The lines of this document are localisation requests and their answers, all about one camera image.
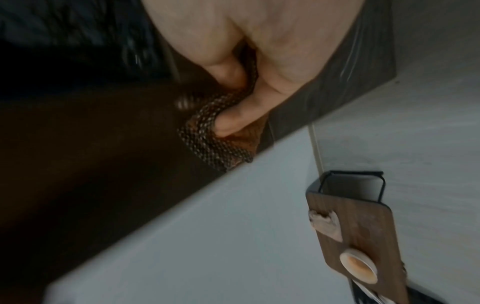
skin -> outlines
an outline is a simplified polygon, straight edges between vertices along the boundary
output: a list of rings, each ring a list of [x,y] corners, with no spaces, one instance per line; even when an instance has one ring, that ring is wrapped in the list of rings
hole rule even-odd
[[[232,55],[242,40],[256,49],[252,95],[222,112],[224,137],[260,118],[312,80],[337,49],[364,0],[143,0],[164,38],[220,84],[241,88],[247,75]]]

person's hand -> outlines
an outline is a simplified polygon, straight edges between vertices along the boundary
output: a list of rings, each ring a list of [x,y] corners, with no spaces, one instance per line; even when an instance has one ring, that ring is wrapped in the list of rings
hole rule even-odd
[[[246,38],[256,48],[252,95],[225,110],[214,131],[227,136],[260,118],[313,79],[364,0],[143,0],[164,38],[220,84],[241,88],[247,75],[232,55]]]

woven fabric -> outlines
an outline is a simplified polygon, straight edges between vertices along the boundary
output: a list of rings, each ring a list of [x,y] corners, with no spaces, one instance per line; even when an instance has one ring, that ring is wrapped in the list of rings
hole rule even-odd
[[[223,110],[238,104],[250,95],[258,78],[255,52],[246,50],[244,67],[249,75],[245,89],[213,94],[199,98],[195,94],[188,100],[198,102],[199,110],[178,130],[180,138],[193,153],[219,171],[229,171],[243,162],[251,163],[257,153],[268,114],[227,137],[217,137],[212,131],[215,118]]]

dark countertop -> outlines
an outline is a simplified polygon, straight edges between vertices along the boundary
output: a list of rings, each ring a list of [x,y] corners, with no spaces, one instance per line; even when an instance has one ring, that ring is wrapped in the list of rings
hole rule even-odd
[[[261,150],[395,76],[390,3],[367,0],[322,73],[274,109]],[[1,286],[45,286],[220,177],[175,129],[174,84],[6,102]]]

gray tile floor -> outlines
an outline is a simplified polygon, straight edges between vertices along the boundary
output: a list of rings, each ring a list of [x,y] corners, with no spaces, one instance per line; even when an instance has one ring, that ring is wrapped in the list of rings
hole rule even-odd
[[[413,284],[480,302],[478,1],[395,1],[398,78],[314,124],[324,170],[380,169]]]

